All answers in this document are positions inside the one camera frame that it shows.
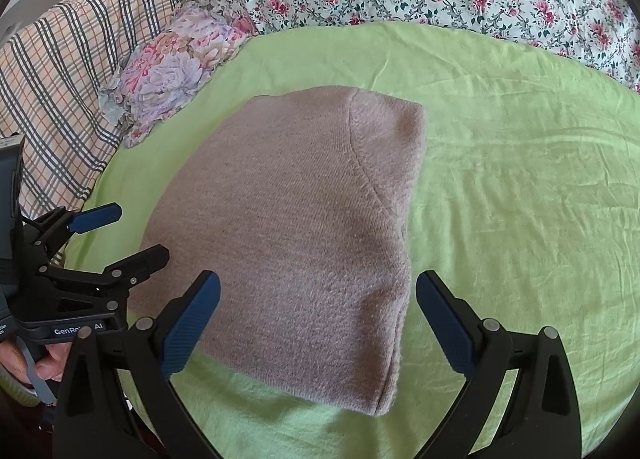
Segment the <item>green bed sheet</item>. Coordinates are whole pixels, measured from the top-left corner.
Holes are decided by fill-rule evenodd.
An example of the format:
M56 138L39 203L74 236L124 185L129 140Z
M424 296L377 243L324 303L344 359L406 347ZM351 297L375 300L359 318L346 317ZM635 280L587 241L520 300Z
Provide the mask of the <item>green bed sheet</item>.
M101 271L137 251L172 176L251 97L322 85L424 105L428 153L408 224L414 277L437 270L481 317L510 330L558 328L583 450L593 449L640 380L640 99L542 50L404 23L253 39L177 116L118 151L86 208L117 201L122 220L73 238L66 265ZM513 379L478 446L497 428ZM292 397L198 352L172 382L226 459L411 459L463 379L414 297L398 398L383 417ZM140 407L127 376L124 384Z

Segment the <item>blue gripper pad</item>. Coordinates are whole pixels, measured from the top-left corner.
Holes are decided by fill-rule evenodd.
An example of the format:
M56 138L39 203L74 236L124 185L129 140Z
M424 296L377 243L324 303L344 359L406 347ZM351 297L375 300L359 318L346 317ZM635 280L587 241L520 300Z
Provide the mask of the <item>blue gripper pad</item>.
M219 302L220 279L210 273L162 343L164 379L183 370Z
M415 295L449 365L469 378L475 368L473 340L427 273L418 276Z
M67 227L71 233L86 233L117 222L120 217L122 217L122 208L118 204L105 204L105 206L79 213Z

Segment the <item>finger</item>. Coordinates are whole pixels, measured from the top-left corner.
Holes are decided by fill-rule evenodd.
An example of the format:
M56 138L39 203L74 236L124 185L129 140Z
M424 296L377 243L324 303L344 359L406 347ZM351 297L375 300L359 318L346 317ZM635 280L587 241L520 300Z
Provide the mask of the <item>finger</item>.
M61 375L65 370L65 364L57 362L51 356L41 359L36 363L36 374L40 379L51 379Z
M69 351L71 350L72 345L73 343L71 342L66 344L52 344L47 345L47 350L54 360L66 363L66 359L69 357Z
M0 343L0 363L18 381L31 383L27 378L27 362L14 344L7 341Z

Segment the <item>plaid blanket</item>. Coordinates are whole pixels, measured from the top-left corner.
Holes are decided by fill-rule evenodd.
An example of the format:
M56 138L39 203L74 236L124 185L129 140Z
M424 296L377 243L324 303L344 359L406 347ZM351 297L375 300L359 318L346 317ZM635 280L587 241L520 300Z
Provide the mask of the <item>plaid blanket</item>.
M25 134L20 204L80 208L120 144L98 89L182 0L64 0L0 50L0 137Z

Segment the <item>floral bedding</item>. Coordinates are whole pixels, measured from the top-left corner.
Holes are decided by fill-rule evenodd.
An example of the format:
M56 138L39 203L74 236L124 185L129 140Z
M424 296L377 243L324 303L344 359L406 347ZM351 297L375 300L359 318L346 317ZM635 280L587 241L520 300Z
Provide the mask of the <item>floral bedding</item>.
M640 25L625 0L189 0L114 76L102 111L124 123L132 146L188 103L254 34L393 20L544 48L640 92Z

